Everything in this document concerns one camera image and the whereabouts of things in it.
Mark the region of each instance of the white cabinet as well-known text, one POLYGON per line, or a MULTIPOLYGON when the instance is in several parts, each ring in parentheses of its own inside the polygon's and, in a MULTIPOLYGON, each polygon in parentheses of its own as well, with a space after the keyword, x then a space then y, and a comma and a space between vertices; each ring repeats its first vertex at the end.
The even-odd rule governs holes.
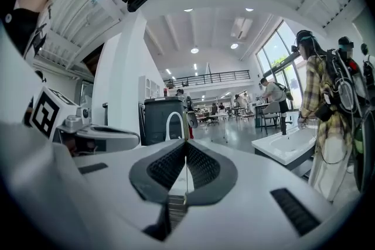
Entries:
POLYGON ((138 101, 144 103, 145 99, 158 98, 159 96, 160 86, 146 76, 140 76, 138 80, 138 101))

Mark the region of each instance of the railing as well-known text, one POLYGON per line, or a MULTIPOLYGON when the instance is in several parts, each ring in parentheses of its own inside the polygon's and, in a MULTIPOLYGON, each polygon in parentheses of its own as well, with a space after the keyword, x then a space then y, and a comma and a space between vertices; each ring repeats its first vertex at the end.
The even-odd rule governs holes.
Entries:
POLYGON ((199 76, 189 76, 176 78, 175 80, 165 80, 167 88, 183 88, 202 84, 223 83, 225 81, 250 79, 248 70, 212 73, 199 76))

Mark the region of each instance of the black shorts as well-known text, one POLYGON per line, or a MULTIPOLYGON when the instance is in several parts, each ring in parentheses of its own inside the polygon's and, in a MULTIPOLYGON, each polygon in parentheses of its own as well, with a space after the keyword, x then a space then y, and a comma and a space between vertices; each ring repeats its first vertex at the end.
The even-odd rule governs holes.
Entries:
POLYGON ((289 111, 286 99, 284 101, 279 102, 279 105, 280 105, 280 112, 281 113, 289 111))

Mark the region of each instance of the sleeve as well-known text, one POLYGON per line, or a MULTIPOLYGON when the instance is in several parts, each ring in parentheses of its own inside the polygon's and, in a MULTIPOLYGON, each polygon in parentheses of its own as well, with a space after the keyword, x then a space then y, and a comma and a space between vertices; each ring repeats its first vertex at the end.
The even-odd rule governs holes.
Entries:
POLYGON ((306 69, 306 90, 301 106, 301 115, 303 118, 309 117, 318 109, 321 90, 321 79, 318 74, 316 57, 308 59, 306 69))

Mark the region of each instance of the trash can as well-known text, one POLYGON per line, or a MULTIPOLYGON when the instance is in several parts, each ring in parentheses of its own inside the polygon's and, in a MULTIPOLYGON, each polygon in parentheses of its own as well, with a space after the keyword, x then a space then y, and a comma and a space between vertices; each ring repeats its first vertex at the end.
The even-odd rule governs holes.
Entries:
MULTIPOLYGON (((169 115, 178 112, 184 116, 183 98, 178 96, 145 100, 145 135, 146 145, 164 142, 166 138, 166 122, 169 115)), ((171 139, 181 138, 181 124, 177 115, 172 116, 169 123, 171 139)))

